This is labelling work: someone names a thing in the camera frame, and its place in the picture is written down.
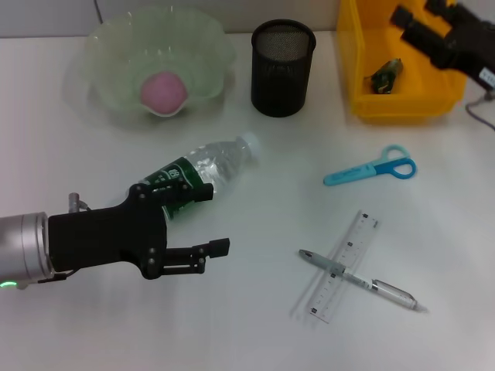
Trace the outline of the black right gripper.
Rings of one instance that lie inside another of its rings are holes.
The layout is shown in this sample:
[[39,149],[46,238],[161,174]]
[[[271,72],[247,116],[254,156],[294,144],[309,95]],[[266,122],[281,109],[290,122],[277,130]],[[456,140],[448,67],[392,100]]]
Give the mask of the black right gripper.
[[404,29],[401,39],[430,59],[440,70],[458,70],[483,89],[494,88],[494,24],[483,21],[461,3],[427,1],[425,10],[444,19],[451,29],[442,38],[397,5],[390,23]]

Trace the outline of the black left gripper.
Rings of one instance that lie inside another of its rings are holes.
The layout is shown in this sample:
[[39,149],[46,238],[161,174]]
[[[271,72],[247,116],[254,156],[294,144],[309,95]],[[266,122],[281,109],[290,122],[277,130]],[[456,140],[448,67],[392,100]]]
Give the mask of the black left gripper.
[[213,199],[213,185],[193,187],[185,179],[154,185],[135,184],[117,206],[51,216],[48,219],[49,258],[57,272],[125,262],[143,278],[203,274],[207,258],[226,257],[228,238],[166,248],[162,204],[200,203]]

